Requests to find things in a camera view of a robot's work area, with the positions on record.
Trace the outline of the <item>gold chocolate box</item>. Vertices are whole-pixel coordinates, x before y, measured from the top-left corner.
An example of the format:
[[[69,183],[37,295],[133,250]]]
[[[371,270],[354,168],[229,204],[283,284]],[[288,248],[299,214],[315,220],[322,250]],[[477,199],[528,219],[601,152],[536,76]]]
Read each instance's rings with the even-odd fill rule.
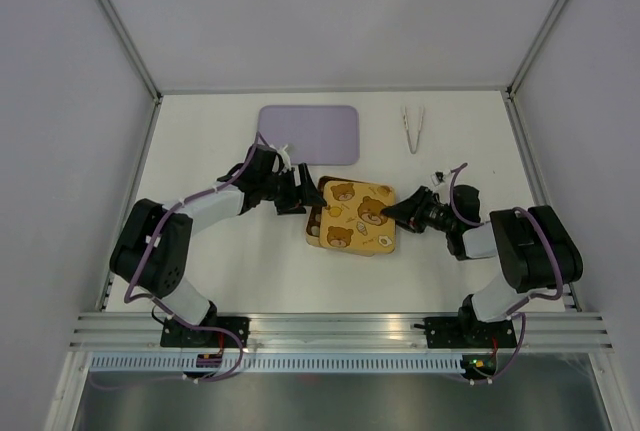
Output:
[[[318,190],[326,201],[311,208],[305,236],[311,246],[355,253],[357,213],[353,204],[356,183],[343,178],[322,176]]]

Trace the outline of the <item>silver tin lid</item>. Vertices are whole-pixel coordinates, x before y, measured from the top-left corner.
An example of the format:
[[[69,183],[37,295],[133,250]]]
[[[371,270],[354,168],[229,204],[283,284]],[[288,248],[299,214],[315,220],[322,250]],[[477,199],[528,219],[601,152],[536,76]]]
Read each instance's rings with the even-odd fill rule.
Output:
[[[323,187],[323,198],[318,236],[322,248],[367,257],[395,250],[395,222],[382,213],[396,203],[391,186],[331,179]]]

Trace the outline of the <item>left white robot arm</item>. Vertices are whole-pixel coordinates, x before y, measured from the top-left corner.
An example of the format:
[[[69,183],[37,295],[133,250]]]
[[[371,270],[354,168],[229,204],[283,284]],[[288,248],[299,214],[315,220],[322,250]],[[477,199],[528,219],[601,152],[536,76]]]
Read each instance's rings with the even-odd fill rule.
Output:
[[[111,272],[127,284],[124,302],[147,300],[162,309],[167,315],[163,330],[179,347],[244,348],[241,331],[220,324],[215,304],[185,273],[194,235],[264,201],[280,215],[303,214],[326,203],[306,164],[292,165],[285,151],[258,143],[203,191],[171,204],[137,201],[109,261]]]

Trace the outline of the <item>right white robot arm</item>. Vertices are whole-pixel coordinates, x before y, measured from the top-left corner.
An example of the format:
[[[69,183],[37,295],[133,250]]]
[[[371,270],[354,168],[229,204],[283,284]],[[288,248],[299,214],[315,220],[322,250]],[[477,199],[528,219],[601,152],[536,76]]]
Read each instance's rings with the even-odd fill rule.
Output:
[[[497,258],[500,265],[455,316],[418,324],[430,349],[514,349],[517,312],[534,299],[560,299],[565,286],[583,274],[577,246],[548,205],[493,211],[482,221],[478,190],[456,185],[447,203],[420,187],[382,213],[415,234],[428,228],[444,233],[449,253],[459,261]]]

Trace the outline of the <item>purple plastic tray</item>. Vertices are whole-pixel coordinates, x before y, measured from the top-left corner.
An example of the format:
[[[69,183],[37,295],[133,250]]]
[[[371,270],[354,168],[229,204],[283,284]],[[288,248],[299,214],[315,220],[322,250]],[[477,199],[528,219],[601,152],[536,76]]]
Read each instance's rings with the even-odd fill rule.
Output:
[[[349,166],[360,157],[359,114],[348,105],[269,105],[258,131],[294,164]]]

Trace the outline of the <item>aluminium mounting rail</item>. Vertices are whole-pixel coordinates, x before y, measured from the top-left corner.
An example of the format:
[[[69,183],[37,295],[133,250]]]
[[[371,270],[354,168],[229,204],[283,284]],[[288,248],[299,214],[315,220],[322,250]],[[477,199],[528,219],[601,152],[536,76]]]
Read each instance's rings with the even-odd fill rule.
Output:
[[[427,323],[434,314],[320,313],[250,314],[250,352],[444,352],[454,340]],[[610,352],[613,343],[601,315],[593,312],[533,312],[506,336],[524,331],[526,353]],[[156,351],[162,326],[147,313],[82,313],[69,339],[71,351]]]

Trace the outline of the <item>left aluminium frame post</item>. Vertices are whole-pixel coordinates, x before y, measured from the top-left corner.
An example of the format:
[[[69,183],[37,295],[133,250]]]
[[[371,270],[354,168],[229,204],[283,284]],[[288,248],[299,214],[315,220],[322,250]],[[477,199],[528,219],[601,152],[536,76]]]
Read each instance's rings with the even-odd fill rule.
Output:
[[[112,0],[94,0],[101,12],[103,13],[107,23],[115,33],[117,41],[121,46],[125,57],[134,69],[136,75],[141,80],[144,88],[151,97],[152,101],[157,104],[162,99],[162,93],[156,85],[151,73],[148,70],[137,46],[135,45],[124,21],[120,17]]]

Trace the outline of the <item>aluminium frame post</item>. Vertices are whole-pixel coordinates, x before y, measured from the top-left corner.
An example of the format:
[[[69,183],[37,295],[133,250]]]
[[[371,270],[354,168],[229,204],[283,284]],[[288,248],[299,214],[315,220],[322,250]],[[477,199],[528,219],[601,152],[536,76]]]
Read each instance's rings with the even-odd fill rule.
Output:
[[[115,33],[117,41],[121,46],[125,57],[134,69],[136,75],[141,80],[144,88],[151,97],[152,101],[157,104],[162,99],[162,93],[156,85],[151,73],[148,70],[137,46],[135,45],[124,21],[120,17],[112,0],[94,0],[101,12],[103,13],[107,23]]]
[[[545,18],[536,32],[530,46],[521,60],[513,78],[505,87],[503,96],[506,99],[513,99],[517,91],[522,87],[530,69],[534,65],[538,55],[542,51],[555,26],[560,20],[565,8],[570,0],[554,0]]]

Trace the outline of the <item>right aluminium frame post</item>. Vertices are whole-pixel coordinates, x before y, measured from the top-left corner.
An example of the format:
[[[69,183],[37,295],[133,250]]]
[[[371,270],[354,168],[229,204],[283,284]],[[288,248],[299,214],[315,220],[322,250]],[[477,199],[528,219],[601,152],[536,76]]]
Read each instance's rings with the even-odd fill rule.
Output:
[[[522,87],[530,69],[534,65],[538,55],[542,51],[555,26],[560,20],[565,8],[570,0],[554,0],[545,18],[536,32],[530,46],[521,60],[513,78],[505,87],[503,96],[506,99],[513,99],[517,91]]]

